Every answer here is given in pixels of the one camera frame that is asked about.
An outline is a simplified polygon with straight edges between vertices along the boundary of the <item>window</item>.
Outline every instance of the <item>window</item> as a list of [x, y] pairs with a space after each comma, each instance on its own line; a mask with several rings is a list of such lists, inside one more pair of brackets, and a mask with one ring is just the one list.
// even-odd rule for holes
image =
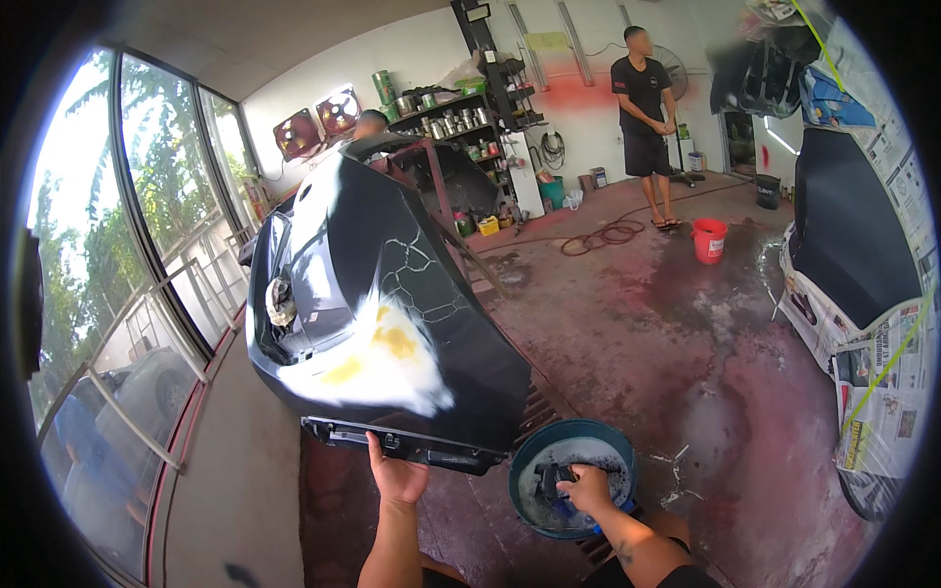
[[245, 274], [199, 140], [192, 85], [124, 55], [124, 149], [136, 198], [170, 283], [203, 338], [215, 345], [245, 300]]
[[222, 168], [222, 175], [229, 188], [235, 212], [244, 227], [258, 229], [263, 218], [259, 218], [252, 208], [243, 178], [253, 177], [255, 173], [248, 160], [248, 153], [242, 134], [239, 131], [235, 106], [223, 100], [205, 88], [199, 89], [202, 109], [209, 129], [209, 142], [215, 158]]
[[113, 59], [97, 51], [79, 68], [37, 163], [29, 222], [40, 240], [44, 315], [29, 390], [37, 427], [51, 419], [41, 453], [63, 507], [102, 557], [140, 580], [160, 458], [77, 372], [88, 362], [160, 444], [197, 378], [161, 298], [146, 294], [152, 281], [121, 203], [108, 140]]

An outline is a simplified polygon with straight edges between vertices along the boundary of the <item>green container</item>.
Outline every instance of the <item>green container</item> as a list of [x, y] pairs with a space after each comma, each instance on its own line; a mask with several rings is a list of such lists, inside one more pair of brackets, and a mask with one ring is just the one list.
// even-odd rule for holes
[[383, 104], [391, 104], [395, 102], [395, 99], [398, 96], [395, 95], [395, 88], [392, 86], [383, 86], [376, 89], [379, 92], [379, 102]]
[[382, 104], [379, 106], [379, 112], [386, 115], [389, 122], [394, 122], [399, 119], [399, 109], [395, 104]]
[[457, 80], [457, 87], [461, 88], [461, 95], [470, 96], [471, 94], [483, 94], [486, 90], [486, 79], [482, 77], [472, 77], [466, 80]]
[[379, 70], [373, 74], [373, 86], [376, 90], [379, 90], [383, 87], [392, 87], [392, 81], [389, 79], [389, 72], [386, 70]]
[[562, 208], [562, 200], [566, 197], [566, 190], [562, 187], [562, 176], [552, 177], [555, 178], [555, 182], [539, 185], [539, 197], [552, 200], [552, 210], [556, 210]]

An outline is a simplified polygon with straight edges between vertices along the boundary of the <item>blue bucket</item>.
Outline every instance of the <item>blue bucket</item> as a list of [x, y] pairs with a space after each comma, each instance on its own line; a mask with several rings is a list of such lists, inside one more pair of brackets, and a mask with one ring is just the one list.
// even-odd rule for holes
[[510, 472], [507, 485], [509, 486], [510, 501], [513, 502], [513, 508], [516, 509], [520, 520], [530, 527], [533, 527], [540, 534], [553, 539], [584, 539], [595, 534], [591, 528], [559, 530], [547, 529], [536, 523], [523, 508], [519, 497], [519, 476], [527, 466], [539, 455], [539, 453], [549, 447], [551, 444], [566, 439], [576, 437], [591, 437], [603, 441], [610, 445], [617, 454], [624, 460], [628, 467], [627, 475], [630, 482], [630, 490], [627, 496], [618, 497], [618, 507], [625, 506], [633, 500], [634, 489], [637, 487], [636, 460], [634, 449], [630, 442], [621, 434], [620, 431], [603, 422], [592, 421], [590, 419], [568, 419], [546, 425], [533, 433], [519, 448], [513, 461], [510, 462]]

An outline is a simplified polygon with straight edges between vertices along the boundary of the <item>newspaper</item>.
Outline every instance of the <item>newspaper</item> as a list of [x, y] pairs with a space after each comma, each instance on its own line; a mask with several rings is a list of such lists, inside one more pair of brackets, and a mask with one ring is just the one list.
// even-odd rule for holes
[[785, 288], [778, 308], [788, 317], [817, 360], [817, 365], [832, 376], [831, 358], [834, 349], [849, 342], [859, 341], [865, 333], [817, 287], [817, 284], [794, 269], [788, 247], [793, 233], [794, 223], [791, 223], [785, 230], [784, 245], [781, 247], [780, 264], [784, 271]]
[[867, 341], [837, 349], [837, 468], [903, 478], [918, 446], [933, 373], [921, 353], [917, 300], [898, 305]]
[[[854, 138], [883, 184], [911, 250], [922, 297], [886, 310], [871, 325], [852, 324], [823, 291], [794, 270], [788, 253], [792, 224], [784, 235], [786, 288], [778, 308], [821, 368], [834, 377], [839, 419], [834, 461], [856, 512], [879, 520], [890, 512], [911, 467], [932, 400], [941, 333], [937, 238], [917, 152], [882, 75], [841, 19], [825, 44], [845, 92], [845, 99], [837, 102], [861, 104], [875, 120], [874, 127], [847, 125], [834, 132]], [[834, 76], [823, 57], [811, 67], [815, 79], [826, 82], [823, 78]], [[802, 93], [805, 110], [814, 107], [805, 97], [821, 98]], [[805, 121], [832, 124], [827, 117], [807, 113]]]

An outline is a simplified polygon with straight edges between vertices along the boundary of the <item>hand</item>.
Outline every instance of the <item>hand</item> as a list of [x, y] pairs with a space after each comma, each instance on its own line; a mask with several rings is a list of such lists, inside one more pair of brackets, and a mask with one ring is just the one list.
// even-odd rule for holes
[[585, 464], [572, 464], [571, 467], [578, 476], [578, 482], [559, 482], [555, 487], [568, 493], [575, 508], [594, 516], [614, 506], [608, 490], [608, 474], [603, 469]]
[[366, 438], [369, 439], [369, 464], [383, 500], [417, 502], [428, 485], [428, 466], [386, 457], [379, 447], [378, 437], [367, 431]]

